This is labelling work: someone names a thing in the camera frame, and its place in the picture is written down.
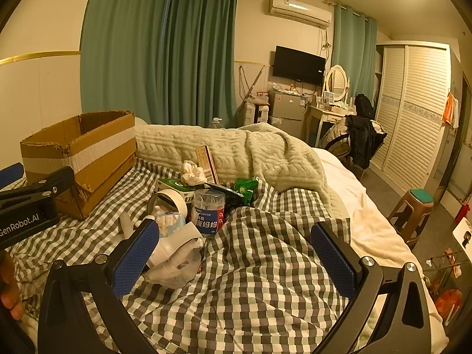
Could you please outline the person's left hand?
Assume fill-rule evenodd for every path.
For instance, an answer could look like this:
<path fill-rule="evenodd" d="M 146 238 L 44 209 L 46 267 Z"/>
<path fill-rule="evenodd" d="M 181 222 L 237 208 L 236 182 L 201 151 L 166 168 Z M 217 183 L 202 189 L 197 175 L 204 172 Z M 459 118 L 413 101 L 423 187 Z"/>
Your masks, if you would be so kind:
<path fill-rule="evenodd" d="M 9 311 L 14 320 L 21 320 L 24 308 L 15 279 L 14 261 L 9 253 L 1 251 L 1 304 Z"/>

